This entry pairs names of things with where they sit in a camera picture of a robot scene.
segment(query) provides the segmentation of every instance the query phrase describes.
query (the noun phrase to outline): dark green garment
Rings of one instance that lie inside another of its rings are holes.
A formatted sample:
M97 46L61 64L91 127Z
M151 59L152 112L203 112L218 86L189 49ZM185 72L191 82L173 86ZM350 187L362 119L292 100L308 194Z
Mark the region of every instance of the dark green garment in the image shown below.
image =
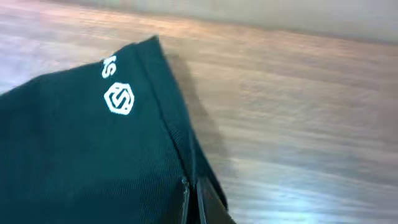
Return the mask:
M0 223L158 223L182 178L226 207L158 39L112 56L0 96Z

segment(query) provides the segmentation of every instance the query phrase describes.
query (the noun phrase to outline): logo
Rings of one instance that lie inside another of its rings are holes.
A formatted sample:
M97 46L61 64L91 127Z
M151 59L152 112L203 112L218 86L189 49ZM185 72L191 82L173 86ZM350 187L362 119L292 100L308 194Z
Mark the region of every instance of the logo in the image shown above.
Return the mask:
M116 72L116 56L112 56L104 60L104 69L102 70L102 77L108 78Z
M113 83L104 94L104 98L112 113L127 115L134 104L134 94L128 83Z

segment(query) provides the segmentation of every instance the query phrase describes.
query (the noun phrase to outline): dark green fabric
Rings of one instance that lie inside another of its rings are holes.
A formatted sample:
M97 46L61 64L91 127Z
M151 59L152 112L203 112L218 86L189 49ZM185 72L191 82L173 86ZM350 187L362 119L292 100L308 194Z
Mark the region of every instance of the dark green fabric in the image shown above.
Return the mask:
M106 78L101 61L0 96L0 223L156 223L182 177L226 206L158 39L114 55ZM134 94L126 115L105 102L114 83Z

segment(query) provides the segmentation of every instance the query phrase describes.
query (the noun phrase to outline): folded cloth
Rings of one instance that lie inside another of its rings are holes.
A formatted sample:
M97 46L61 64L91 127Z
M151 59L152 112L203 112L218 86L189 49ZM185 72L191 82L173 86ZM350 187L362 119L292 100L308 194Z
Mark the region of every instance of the folded cloth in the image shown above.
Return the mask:
M157 37L0 96L0 223L170 223L201 177L226 207Z

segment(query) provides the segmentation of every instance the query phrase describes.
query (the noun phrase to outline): wooden surface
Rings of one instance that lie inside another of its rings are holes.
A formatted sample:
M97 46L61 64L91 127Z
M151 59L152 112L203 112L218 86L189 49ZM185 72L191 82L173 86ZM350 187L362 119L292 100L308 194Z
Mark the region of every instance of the wooden surface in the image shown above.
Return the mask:
M237 223L398 223L398 47L0 4L0 92L159 34Z

